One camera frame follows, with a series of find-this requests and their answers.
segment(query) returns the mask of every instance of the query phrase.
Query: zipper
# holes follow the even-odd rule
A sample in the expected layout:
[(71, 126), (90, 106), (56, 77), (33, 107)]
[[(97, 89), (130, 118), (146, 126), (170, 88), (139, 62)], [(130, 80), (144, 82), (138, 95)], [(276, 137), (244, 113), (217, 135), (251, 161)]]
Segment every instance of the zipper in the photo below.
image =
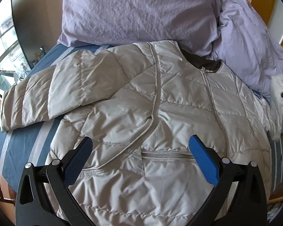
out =
[(142, 152), (141, 157), (143, 159), (149, 160), (191, 160), (195, 161), (195, 158), (192, 154), (184, 154), (184, 153), (173, 153), (173, 152)]
[(227, 157), (228, 156), (228, 149), (229, 149), (229, 140), (228, 140), (228, 136), (227, 136), (227, 134), (226, 134), (226, 132), (225, 132), (225, 130), (224, 130), (224, 128), (223, 128), (223, 126), (222, 126), (218, 116), (217, 116), (217, 111), (216, 111), (215, 104), (214, 104), (214, 101), (213, 101), (212, 91), (211, 91), (210, 85), (208, 83), (208, 79), (207, 79), (207, 77), (205, 75), (206, 72), (207, 72), (206, 69), (204, 67), (202, 67), (201, 73), (202, 73), (202, 77), (204, 79), (205, 86), (206, 86), (206, 89), (208, 91), (208, 96), (209, 96), (209, 99), (210, 99), (210, 102), (211, 102), (211, 105), (212, 105), (212, 110), (213, 110), (212, 112), (213, 112), (215, 120), (216, 120), (216, 122), (217, 122), (220, 130), (222, 131), (223, 136), (224, 136), (224, 140), (225, 140), (224, 156)]

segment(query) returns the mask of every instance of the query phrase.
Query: blue striped bed sheet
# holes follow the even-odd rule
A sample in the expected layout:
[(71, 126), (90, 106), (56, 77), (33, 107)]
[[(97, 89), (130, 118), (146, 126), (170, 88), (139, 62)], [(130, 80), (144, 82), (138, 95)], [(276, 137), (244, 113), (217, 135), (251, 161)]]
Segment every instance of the blue striped bed sheet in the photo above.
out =
[[(37, 63), (29, 75), (57, 64), (77, 50), (87, 49), (96, 54), (99, 50), (110, 47), (112, 46), (89, 45), (73, 48), (58, 44)], [(35, 166), (45, 164), (51, 141), (62, 118), (60, 116), (9, 132), (0, 131), (0, 173), (15, 191), (27, 162), (32, 162)]]

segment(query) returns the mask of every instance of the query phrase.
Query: silver screw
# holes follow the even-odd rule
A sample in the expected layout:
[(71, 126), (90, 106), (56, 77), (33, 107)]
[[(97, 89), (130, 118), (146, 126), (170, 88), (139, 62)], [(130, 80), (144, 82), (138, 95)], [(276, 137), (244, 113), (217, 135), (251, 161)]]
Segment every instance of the silver screw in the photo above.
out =
[(53, 164), (54, 166), (58, 165), (60, 163), (60, 160), (59, 159), (55, 159), (52, 161), (51, 164)]
[(251, 161), (251, 166), (252, 167), (256, 167), (257, 166), (257, 163), (255, 161)]
[(31, 163), (30, 162), (25, 164), (25, 168), (30, 168), (30, 167), (31, 167)]
[(222, 162), (223, 162), (224, 164), (229, 164), (229, 163), (230, 163), (230, 159), (224, 157), (224, 158), (222, 158)]

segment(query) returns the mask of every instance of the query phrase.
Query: purple pillow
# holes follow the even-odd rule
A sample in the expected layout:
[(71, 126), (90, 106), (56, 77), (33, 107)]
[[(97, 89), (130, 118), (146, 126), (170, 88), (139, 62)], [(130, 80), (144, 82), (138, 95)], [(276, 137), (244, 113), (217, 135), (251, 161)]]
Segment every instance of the purple pillow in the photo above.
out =
[(221, 37), (212, 59), (221, 59), (250, 88), (270, 97), (270, 77), (283, 76), (283, 48), (248, 0), (221, 0)]
[(219, 37), (220, 0), (63, 0), (58, 43), (122, 45), (176, 40), (200, 56)]

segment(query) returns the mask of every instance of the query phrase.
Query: white puffer jacket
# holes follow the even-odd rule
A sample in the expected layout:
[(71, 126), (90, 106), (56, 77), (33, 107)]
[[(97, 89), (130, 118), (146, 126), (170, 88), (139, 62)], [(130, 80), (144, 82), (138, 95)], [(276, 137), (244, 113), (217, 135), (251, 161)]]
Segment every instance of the white puffer jacket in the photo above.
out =
[(3, 102), (3, 130), (67, 113), (47, 163), (92, 138), (94, 150), (69, 188), (99, 226), (185, 225), (212, 190), (188, 148), (194, 134), (234, 163), (257, 162), (269, 196), (268, 114), (225, 64), (199, 70), (174, 41), (77, 51)]

